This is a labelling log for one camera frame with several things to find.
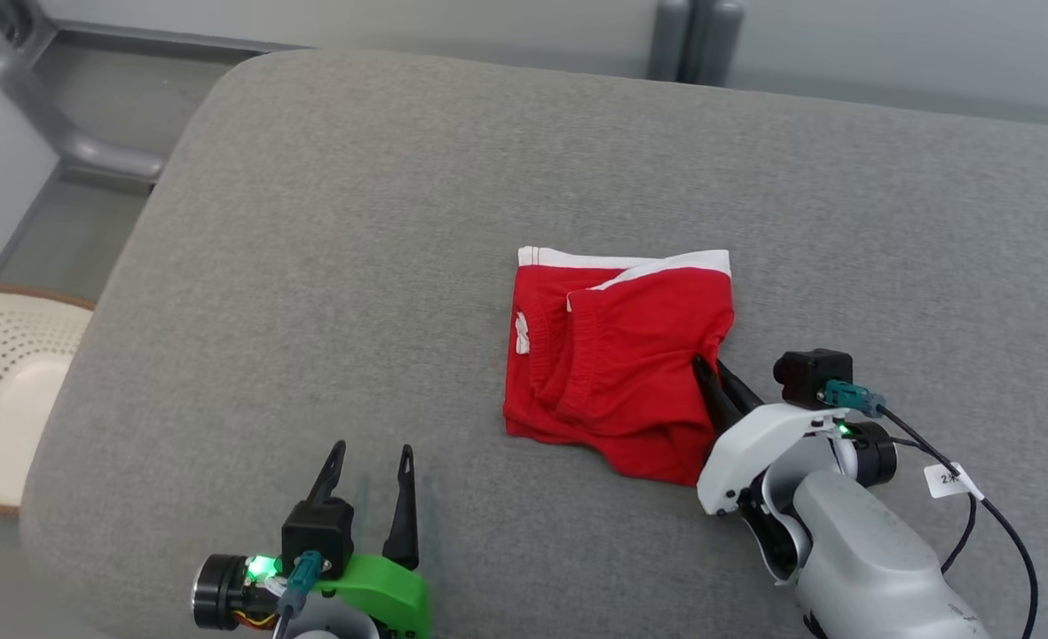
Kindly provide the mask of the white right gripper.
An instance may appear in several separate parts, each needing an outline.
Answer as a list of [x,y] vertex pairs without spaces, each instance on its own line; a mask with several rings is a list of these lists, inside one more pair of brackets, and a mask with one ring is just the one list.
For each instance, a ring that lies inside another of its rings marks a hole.
[[718,436],[697,481],[699,504],[711,517],[735,512],[740,491],[759,473],[808,434],[839,433],[837,421],[849,413],[847,407],[764,405],[762,397],[727,365],[719,359],[709,363],[699,353],[691,360],[691,369]]

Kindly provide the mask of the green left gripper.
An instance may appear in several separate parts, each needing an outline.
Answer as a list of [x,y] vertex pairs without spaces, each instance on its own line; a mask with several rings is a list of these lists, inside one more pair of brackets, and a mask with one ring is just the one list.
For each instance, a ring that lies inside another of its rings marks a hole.
[[[346,505],[337,497],[346,454],[339,440],[316,475],[307,504]],[[355,555],[342,577],[328,580],[327,591],[354,611],[365,614],[381,638],[430,638],[433,611],[425,579],[415,572],[421,563],[413,447],[403,445],[398,465],[398,497],[383,556]]]

